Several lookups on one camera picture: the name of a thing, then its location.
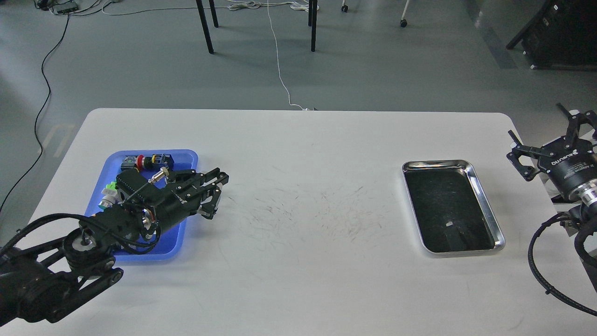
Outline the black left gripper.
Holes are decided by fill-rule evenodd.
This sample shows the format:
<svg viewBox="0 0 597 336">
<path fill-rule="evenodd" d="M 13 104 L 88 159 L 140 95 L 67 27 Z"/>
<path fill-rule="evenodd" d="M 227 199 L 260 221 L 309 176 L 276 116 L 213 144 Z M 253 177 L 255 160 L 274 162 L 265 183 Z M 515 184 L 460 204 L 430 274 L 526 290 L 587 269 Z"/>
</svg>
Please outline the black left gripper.
<svg viewBox="0 0 597 336">
<path fill-rule="evenodd" d="M 220 168 L 207 172 L 196 169 L 175 170 L 170 184 L 157 188 L 149 185 L 150 204 L 162 233 L 175 227 L 185 218 L 198 214 L 211 220 L 217 213 L 222 187 L 229 175 Z"/>
</svg>

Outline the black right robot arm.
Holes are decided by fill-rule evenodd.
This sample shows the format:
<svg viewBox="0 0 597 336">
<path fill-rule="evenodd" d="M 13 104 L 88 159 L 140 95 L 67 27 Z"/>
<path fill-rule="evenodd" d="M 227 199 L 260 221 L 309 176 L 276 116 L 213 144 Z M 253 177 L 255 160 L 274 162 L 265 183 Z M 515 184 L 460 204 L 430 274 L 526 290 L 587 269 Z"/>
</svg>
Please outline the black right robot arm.
<svg viewBox="0 0 597 336">
<path fill-rule="evenodd" d="M 532 181 L 537 175 L 544 174 L 564 200 L 576 203 L 573 208 L 557 212 L 539 225 L 529 240 L 527 259 L 532 275 L 543 287 L 546 295 L 551 295 L 578 311 L 596 315 L 594 309 L 559 291 L 540 272 L 535 261 L 535 245 L 540 236 L 546 229 L 558 224 L 576 232 L 568 239 L 571 247 L 567 249 L 567 253 L 575 253 L 576 260 L 584 266 L 596 267 L 596 257 L 586 248 L 588 238 L 596 236 L 596 144 L 580 135 L 583 125 L 589 125 L 592 130 L 596 129 L 596 113 L 591 109 L 574 112 L 562 104 L 557 104 L 557 107 L 567 119 L 565 134 L 542 146 L 533 147 L 522 143 L 514 131 L 510 130 L 509 135 L 513 142 L 506 158 L 525 181 Z"/>
</svg>

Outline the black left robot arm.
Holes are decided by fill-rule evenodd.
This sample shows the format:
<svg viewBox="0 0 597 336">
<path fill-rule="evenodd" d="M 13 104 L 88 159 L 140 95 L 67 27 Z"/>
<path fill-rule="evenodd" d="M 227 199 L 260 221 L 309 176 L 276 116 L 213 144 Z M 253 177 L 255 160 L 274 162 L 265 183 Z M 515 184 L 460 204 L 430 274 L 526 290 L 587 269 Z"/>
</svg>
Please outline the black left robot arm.
<svg viewBox="0 0 597 336">
<path fill-rule="evenodd" d="M 1 325 L 60 321 L 115 285 L 124 271 L 115 251 L 144 255 L 186 218 L 213 219 L 229 176 L 219 168 L 169 171 L 144 178 L 135 168 L 117 175 L 123 200 L 92 216 L 51 213 L 22 228 L 1 248 Z M 75 219 L 68 235 L 21 249 L 17 243 L 45 224 Z"/>
</svg>

